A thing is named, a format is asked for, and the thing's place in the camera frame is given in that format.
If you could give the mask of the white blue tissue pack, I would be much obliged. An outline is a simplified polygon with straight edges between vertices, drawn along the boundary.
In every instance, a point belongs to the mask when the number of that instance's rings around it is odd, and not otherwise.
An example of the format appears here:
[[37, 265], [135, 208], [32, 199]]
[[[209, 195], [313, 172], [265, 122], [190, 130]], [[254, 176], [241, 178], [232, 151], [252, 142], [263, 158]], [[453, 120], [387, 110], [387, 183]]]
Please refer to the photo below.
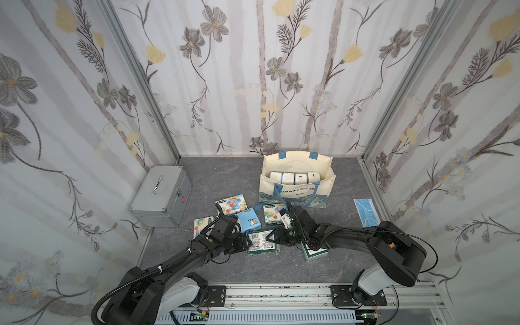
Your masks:
[[272, 173], [270, 173], [269, 178], [274, 182], [281, 184], [283, 180], [283, 173], [273, 171]]

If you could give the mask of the green barcode tissue pack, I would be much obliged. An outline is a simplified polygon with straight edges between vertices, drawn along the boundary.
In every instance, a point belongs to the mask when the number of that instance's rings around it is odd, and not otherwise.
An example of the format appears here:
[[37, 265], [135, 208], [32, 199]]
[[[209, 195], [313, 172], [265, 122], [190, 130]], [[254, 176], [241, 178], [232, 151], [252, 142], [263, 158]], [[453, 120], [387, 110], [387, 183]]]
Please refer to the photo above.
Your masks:
[[249, 255], [278, 252], [278, 245], [274, 242], [272, 230], [255, 231], [248, 233], [252, 245], [247, 249]]
[[303, 249], [303, 257], [306, 262], [314, 261], [316, 259], [326, 257], [329, 254], [328, 249], [312, 250], [307, 245], [301, 245]]

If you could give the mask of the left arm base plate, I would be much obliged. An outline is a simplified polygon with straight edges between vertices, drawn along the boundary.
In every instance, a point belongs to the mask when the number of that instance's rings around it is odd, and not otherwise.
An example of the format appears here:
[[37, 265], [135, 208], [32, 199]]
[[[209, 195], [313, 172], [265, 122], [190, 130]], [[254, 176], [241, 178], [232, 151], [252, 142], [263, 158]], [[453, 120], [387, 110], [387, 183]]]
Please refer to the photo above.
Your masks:
[[227, 287], [224, 285], [210, 285], [202, 290], [197, 308], [224, 307], [226, 302]]

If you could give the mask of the cream canvas tote bag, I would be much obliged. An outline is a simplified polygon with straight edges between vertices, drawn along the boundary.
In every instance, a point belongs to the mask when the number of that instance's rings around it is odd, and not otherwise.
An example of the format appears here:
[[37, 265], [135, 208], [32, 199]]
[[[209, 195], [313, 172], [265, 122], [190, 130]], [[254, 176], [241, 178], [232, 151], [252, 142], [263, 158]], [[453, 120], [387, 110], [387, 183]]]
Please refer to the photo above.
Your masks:
[[259, 201], [323, 209], [336, 179], [333, 159], [317, 152], [288, 151], [264, 157]]

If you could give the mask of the elephant tissue pack front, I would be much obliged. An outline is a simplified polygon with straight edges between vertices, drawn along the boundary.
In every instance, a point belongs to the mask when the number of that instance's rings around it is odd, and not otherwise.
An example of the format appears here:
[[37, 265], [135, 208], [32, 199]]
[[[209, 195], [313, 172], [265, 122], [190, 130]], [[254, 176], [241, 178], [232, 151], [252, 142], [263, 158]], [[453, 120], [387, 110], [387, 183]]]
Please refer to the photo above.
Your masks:
[[307, 174], [308, 182], [310, 184], [317, 183], [321, 181], [321, 176], [318, 172], [309, 172]]

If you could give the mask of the purple tissue pack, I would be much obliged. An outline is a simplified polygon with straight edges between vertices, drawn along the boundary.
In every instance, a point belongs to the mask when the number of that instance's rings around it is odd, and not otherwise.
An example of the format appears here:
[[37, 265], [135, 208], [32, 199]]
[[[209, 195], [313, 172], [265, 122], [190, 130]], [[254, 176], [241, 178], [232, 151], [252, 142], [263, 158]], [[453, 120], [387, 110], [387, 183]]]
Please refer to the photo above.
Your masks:
[[302, 184], [308, 184], [308, 178], [307, 173], [295, 173], [294, 178], [294, 184], [295, 185], [302, 185]]

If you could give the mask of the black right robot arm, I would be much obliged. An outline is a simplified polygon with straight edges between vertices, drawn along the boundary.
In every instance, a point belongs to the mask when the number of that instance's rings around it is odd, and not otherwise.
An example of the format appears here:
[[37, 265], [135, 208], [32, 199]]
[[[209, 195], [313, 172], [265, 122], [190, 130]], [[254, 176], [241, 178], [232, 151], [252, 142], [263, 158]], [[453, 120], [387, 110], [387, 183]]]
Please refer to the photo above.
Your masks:
[[266, 241], [312, 250], [349, 249], [375, 258], [376, 265], [360, 271], [348, 289], [347, 296], [355, 306], [365, 304], [395, 284], [413, 287], [427, 258], [427, 251], [417, 237], [389, 221], [362, 228], [316, 223], [306, 210], [291, 204], [281, 211], [281, 216], [286, 221], [276, 226]]

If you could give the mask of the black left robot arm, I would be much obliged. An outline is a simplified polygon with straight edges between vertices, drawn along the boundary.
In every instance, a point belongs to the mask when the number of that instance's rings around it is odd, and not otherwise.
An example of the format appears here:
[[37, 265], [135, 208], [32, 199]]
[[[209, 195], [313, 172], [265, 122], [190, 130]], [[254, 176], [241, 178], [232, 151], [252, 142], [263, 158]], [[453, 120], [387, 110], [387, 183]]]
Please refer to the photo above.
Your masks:
[[147, 269], [134, 267], [118, 287], [105, 294], [91, 312], [93, 324], [154, 324], [163, 295], [195, 269], [222, 253], [246, 251], [252, 242], [241, 232], [237, 215], [219, 216], [191, 240], [186, 249]]

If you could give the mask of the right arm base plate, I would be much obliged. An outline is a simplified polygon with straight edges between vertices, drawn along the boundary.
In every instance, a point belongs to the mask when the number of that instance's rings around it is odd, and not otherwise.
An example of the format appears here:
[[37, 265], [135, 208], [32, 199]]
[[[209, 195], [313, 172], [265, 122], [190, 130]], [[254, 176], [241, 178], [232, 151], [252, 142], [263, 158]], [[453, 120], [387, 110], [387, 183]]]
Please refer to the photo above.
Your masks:
[[355, 309], [364, 306], [387, 306], [387, 299], [383, 291], [379, 291], [374, 296], [368, 296], [361, 290], [351, 289], [350, 284], [336, 284], [330, 286], [330, 293], [332, 305], [338, 308]]

